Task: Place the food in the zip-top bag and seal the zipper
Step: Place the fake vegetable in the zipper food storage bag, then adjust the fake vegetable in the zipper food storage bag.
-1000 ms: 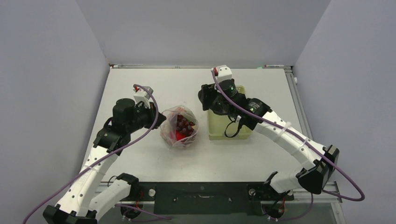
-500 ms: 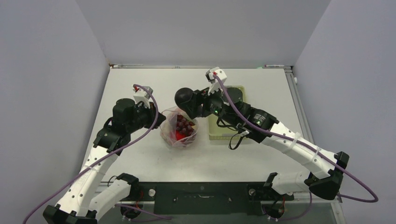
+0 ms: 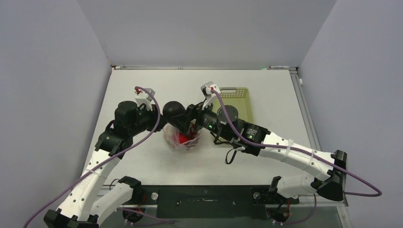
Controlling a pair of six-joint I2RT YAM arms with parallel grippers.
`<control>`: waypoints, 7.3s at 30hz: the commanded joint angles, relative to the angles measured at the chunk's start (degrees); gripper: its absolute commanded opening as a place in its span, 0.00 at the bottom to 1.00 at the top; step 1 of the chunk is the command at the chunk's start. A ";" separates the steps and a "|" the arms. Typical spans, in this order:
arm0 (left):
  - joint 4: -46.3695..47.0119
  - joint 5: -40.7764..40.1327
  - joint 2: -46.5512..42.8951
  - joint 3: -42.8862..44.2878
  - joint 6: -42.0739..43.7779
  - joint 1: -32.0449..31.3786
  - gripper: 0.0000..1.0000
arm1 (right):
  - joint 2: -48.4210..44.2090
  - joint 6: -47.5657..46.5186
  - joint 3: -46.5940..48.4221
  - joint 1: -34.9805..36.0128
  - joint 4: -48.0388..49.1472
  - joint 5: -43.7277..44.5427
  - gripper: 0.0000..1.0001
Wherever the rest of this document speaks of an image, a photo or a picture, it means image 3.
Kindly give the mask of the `red tomato toy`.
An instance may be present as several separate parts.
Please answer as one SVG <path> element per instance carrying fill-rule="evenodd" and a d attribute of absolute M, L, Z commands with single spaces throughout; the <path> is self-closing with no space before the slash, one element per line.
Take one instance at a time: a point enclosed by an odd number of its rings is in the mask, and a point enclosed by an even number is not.
<path fill-rule="evenodd" d="M 186 143 L 194 139 L 193 133 L 178 133 L 178 140 L 180 144 Z"/>

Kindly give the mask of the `purple eggplant toy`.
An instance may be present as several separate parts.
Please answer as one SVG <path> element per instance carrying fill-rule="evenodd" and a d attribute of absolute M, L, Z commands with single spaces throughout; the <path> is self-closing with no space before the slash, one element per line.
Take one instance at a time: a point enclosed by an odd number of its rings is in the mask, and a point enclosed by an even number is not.
<path fill-rule="evenodd" d="M 178 101 L 169 101 L 163 107 L 163 116 L 167 119 L 182 115 L 185 112 L 185 107 Z"/>

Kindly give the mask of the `clear zip top bag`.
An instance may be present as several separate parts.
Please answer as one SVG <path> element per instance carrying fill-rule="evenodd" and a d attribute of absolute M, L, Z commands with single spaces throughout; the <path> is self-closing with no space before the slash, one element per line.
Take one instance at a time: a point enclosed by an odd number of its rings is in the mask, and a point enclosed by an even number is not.
<path fill-rule="evenodd" d="M 178 128 L 167 124 L 163 128 L 163 139 L 172 151 L 184 152 L 192 150 L 200 142 L 201 134 L 196 131 L 195 124 L 190 125 L 190 131 L 181 133 Z"/>

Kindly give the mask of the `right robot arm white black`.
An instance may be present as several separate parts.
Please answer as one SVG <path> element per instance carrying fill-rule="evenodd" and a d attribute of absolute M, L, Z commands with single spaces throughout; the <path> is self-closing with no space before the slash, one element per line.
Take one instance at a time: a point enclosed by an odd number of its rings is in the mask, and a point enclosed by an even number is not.
<path fill-rule="evenodd" d="M 229 144 L 243 153 L 271 158 L 302 170 L 302 174 L 272 179 L 269 199 L 281 203 L 286 198 L 318 194 L 332 200 L 344 199 L 346 153 L 313 150 L 292 140 L 284 139 L 261 126 L 241 120 L 238 110 L 232 105 L 213 111 L 212 106 L 203 107 L 203 102 L 184 107 L 177 101 L 163 107 L 163 115 L 169 124 L 181 133 L 200 129 L 208 130 L 219 144 Z"/>

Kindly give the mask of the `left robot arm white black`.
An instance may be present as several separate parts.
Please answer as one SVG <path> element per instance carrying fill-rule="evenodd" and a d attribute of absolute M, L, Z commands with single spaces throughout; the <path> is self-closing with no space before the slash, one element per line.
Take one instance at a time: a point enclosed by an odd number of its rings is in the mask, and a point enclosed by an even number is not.
<path fill-rule="evenodd" d="M 148 131 L 147 137 L 162 128 L 162 115 L 157 103 L 146 99 L 123 101 L 115 110 L 115 118 L 101 133 L 91 158 L 78 182 L 68 188 L 68 197 L 54 210 L 48 210 L 44 222 L 49 228 L 98 228 L 125 202 L 141 200 L 140 181 L 123 177 L 110 193 L 97 198 L 104 182 L 122 160 L 124 154 L 146 140 L 133 138 Z"/>

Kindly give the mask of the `beige plastic basket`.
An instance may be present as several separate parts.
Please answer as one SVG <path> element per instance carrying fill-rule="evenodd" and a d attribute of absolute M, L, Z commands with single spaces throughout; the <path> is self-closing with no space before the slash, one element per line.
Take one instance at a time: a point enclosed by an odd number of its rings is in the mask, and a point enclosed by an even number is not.
<path fill-rule="evenodd" d="M 253 118 L 253 112 L 251 108 L 251 103 L 250 103 L 250 95 L 249 95 L 249 89 L 246 87 L 221 87 L 221 97 L 222 100 L 226 106 L 226 110 L 228 114 L 234 115 L 234 111 L 232 111 L 230 106 L 233 106 L 235 109 L 237 109 L 238 114 L 236 115 L 237 120 L 233 122 L 234 126 L 237 128 L 237 130 L 241 133 L 242 132 L 242 127 L 241 127 L 241 121 L 249 122 L 252 123 L 254 122 Z M 227 131 L 226 129 L 222 130 L 221 136 L 224 135 L 224 133 L 233 133 L 232 129 L 227 126 Z M 239 139 L 239 137 L 235 136 L 235 140 L 226 140 L 222 137 L 217 138 L 216 136 L 213 136 L 214 138 L 214 143 L 216 145 L 226 145 L 226 146 L 231 146 L 231 147 L 241 147 L 239 144 L 240 142 L 242 143 L 242 140 Z"/>

